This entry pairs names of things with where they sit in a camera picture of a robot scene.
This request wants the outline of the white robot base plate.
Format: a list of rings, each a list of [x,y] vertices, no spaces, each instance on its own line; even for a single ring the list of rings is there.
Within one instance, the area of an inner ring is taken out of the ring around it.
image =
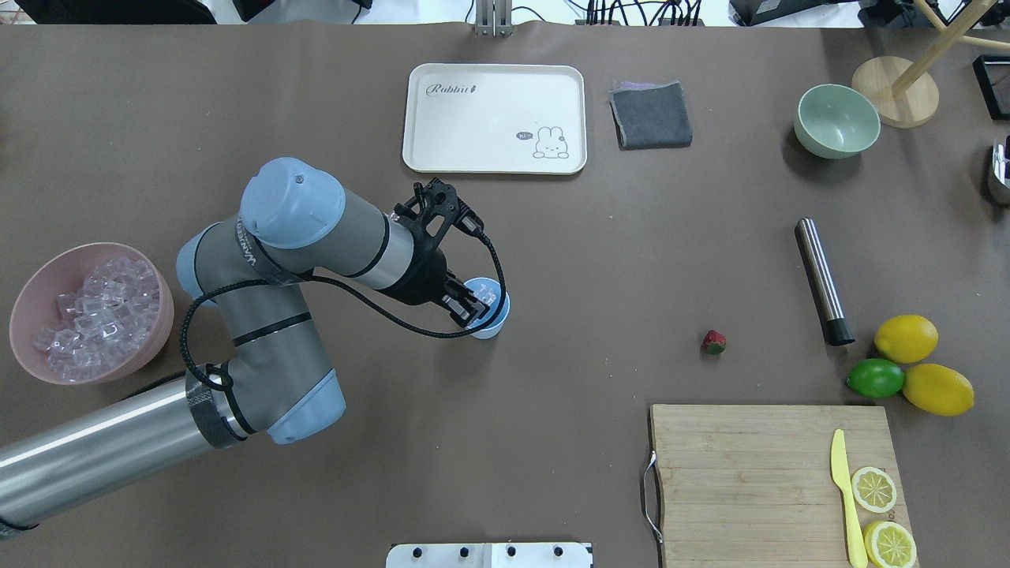
[[[562,542],[486,542],[401,544],[391,547],[386,567],[593,567],[589,544]]]

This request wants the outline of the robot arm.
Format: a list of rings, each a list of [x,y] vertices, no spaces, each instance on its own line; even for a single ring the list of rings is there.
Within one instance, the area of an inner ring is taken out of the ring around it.
[[[439,305],[459,335],[500,314],[454,277],[450,229],[493,248],[454,187],[433,179],[383,213],[331,174],[271,159],[237,215],[177,258],[193,302],[179,330],[183,372],[86,417],[2,449],[2,538],[257,432],[293,443],[334,424],[346,403],[301,286],[350,282],[404,305]]]

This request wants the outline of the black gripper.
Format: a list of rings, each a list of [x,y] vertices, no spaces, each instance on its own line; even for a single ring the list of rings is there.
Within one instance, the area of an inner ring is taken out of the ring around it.
[[[423,185],[416,182],[413,197],[406,204],[396,204],[392,220],[407,230],[413,256],[404,275],[381,292],[404,305],[426,302],[443,306],[459,327],[468,327],[479,312],[492,306],[492,280],[476,277],[459,279],[447,268],[440,242],[452,227],[468,236],[482,236],[484,222],[465,201],[454,186],[434,177]]]

